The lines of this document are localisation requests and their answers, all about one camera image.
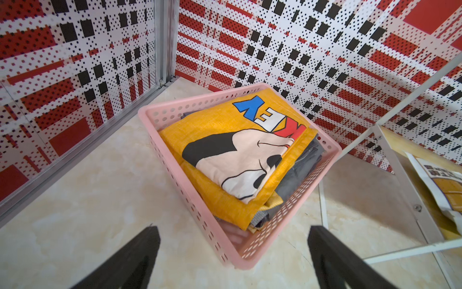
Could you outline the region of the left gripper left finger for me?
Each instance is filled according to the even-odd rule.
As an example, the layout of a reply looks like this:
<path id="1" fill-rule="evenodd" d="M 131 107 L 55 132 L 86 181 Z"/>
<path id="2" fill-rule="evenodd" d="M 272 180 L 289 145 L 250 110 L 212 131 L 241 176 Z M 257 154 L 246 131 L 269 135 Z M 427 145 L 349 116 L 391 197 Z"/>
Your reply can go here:
<path id="1" fill-rule="evenodd" d="M 146 289 L 150 282 L 161 238 L 156 226 L 144 228 L 75 289 Z"/>

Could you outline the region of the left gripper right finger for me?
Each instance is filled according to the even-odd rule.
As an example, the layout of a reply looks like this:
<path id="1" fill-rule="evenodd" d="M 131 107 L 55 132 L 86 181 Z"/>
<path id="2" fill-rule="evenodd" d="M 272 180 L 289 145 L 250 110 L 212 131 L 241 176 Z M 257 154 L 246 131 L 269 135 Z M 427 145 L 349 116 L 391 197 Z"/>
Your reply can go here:
<path id="1" fill-rule="evenodd" d="M 323 226 L 310 228 L 308 247 L 322 289 L 395 288 Z"/>

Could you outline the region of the brown coffee bag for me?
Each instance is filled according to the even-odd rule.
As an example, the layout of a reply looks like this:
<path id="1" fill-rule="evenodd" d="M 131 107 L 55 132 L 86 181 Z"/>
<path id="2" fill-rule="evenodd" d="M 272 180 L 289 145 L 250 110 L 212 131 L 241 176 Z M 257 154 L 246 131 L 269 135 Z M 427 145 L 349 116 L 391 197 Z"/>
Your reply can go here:
<path id="1" fill-rule="evenodd" d="M 423 158 L 406 153 L 409 161 L 430 190 L 439 210 L 453 221 L 462 234 L 462 175 Z"/>

